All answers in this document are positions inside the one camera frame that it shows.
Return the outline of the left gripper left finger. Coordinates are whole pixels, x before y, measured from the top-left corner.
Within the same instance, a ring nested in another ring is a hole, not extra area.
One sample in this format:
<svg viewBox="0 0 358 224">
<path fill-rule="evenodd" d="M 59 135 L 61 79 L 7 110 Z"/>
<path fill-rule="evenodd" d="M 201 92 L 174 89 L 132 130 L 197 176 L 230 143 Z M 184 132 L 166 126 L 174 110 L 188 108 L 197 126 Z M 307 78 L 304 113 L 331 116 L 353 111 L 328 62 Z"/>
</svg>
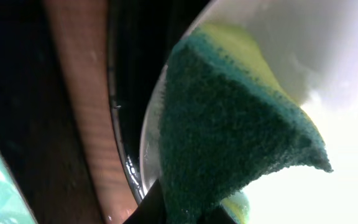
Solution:
<svg viewBox="0 0 358 224">
<path fill-rule="evenodd" d="M 162 188 L 156 180 L 134 213 L 124 224 L 166 224 Z"/>
</svg>

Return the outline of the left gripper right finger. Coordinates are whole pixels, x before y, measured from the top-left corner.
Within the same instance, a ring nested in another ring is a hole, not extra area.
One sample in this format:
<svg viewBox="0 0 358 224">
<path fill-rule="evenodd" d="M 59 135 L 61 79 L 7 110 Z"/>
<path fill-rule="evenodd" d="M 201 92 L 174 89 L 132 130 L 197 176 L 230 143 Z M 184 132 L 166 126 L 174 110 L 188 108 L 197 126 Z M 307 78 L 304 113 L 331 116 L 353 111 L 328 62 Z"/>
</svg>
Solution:
<svg viewBox="0 0 358 224">
<path fill-rule="evenodd" d="M 203 224 L 236 224 L 222 206 L 204 216 Z"/>
</svg>

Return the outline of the green yellow sponge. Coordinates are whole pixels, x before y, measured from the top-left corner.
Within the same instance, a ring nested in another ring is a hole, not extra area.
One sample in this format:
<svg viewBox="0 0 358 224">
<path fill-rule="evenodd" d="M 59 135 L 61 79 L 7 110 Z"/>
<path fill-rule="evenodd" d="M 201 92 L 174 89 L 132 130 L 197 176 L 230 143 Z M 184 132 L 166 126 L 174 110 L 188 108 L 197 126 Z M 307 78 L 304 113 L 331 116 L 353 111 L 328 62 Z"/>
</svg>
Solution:
<svg viewBox="0 0 358 224">
<path fill-rule="evenodd" d="M 167 221 L 196 223 L 263 175 L 331 172 L 324 141 L 241 27 L 206 22 L 167 63 L 159 120 Z"/>
</svg>

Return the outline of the white plate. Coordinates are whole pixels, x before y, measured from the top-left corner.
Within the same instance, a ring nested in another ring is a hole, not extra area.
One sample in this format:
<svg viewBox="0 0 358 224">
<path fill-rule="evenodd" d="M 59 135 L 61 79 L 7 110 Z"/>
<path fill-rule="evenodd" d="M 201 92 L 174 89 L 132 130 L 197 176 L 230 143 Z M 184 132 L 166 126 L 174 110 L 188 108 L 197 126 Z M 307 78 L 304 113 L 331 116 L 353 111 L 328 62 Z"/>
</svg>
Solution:
<svg viewBox="0 0 358 224">
<path fill-rule="evenodd" d="M 313 120 L 333 172 L 291 167 L 254 181 L 250 223 L 358 223 L 358 0 L 211 1 L 188 25 L 245 28 L 282 88 Z"/>
</svg>

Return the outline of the black round tray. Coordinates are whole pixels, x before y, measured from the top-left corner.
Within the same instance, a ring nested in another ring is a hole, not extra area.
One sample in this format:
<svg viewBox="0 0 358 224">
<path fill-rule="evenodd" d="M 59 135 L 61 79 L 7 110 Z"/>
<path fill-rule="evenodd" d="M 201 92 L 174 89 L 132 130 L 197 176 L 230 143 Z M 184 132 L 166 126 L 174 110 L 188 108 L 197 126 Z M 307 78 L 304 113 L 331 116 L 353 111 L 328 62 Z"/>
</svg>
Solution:
<svg viewBox="0 0 358 224">
<path fill-rule="evenodd" d="M 112 128 L 129 188 L 144 197 L 144 115 L 168 54 L 209 0 L 109 0 L 107 72 Z"/>
</svg>

